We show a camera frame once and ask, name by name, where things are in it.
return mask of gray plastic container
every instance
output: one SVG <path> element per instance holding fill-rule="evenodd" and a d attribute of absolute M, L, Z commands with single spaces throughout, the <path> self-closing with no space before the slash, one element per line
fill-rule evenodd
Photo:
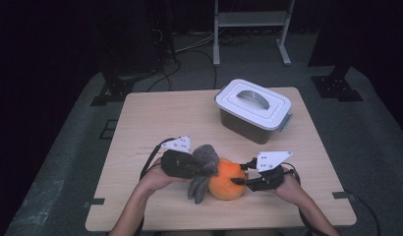
<path fill-rule="evenodd" d="M 287 97 L 236 79 L 216 95 L 223 126 L 263 145 L 272 131 L 281 132 L 292 117 Z"/>

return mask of orange fruit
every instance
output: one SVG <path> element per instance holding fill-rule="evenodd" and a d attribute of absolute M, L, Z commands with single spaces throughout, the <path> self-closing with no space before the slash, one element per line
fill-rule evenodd
<path fill-rule="evenodd" d="M 235 200 L 245 193 L 246 185 L 237 185 L 231 181 L 232 178 L 248 179 L 238 163 L 220 158 L 217 171 L 218 175 L 210 177 L 208 181 L 208 189 L 215 197 L 220 200 Z"/>

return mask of lid handle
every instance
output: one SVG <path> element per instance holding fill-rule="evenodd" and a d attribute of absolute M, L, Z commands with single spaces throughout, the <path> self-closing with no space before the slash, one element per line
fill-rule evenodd
<path fill-rule="evenodd" d="M 262 107 L 263 109 L 267 110 L 269 109 L 269 103 L 268 101 L 259 93 L 254 92 L 252 90 L 243 90 L 240 91 L 236 96 L 241 97 L 241 98 L 252 98 L 254 100 L 256 100 Z"/>

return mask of wooden table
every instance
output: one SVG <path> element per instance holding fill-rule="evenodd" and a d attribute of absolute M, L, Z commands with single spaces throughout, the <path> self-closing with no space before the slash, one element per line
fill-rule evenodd
<path fill-rule="evenodd" d="M 356 216 L 347 199 L 335 200 L 342 186 L 327 156 L 310 114 L 295 88 L 272 88 L 292 102 L 293 118 L 265 145 L 258 145 L 222 126 L 214 101 L 219 90 L 131 93 L 125 104 L 95 192 L 103 205 L 91 205 L 89 231 L 110 231 L 141 170 L 156 145 L 167 138 L 189 135 L 192 149 L 214 146 L 219 157 L 246 163 L 259 151 L 292 150 L 287 159 L 302 186 L 334 225 L 352 225 Z M 258 176 L 250 170 L 251 178 Z M 269 192 L 251 192 L 234 201 L 220 201 L 207 193 L 195 205 L 187 199 L 189 183 L 174 183 L 157 191 L 145 211 L 144 230 L 284 228 L 302 226 L 298 209 Z"/>

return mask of human arm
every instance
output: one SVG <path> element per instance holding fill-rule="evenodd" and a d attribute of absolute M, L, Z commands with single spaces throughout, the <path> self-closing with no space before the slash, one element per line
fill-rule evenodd
<path fill-rule="evenodd" d="M 286 174 L 284 182 L 271 192 L 282 200 L 297 206 L 307 222 L 318 231 L 330 236 L 340 235 L 293 175 Z"/>
<path fill-rule="evenodd" d="M 152 196 L 155 191 L 173 182 L 185 181 L 184 179 L 165 174 L 160 166 L 160 162 L 161 159 L 158 158 L 135 187 L 118 221 L 110 232 L 110 236 L 133 235 L 144 217 L 146 203 L 149 197 Z"/>

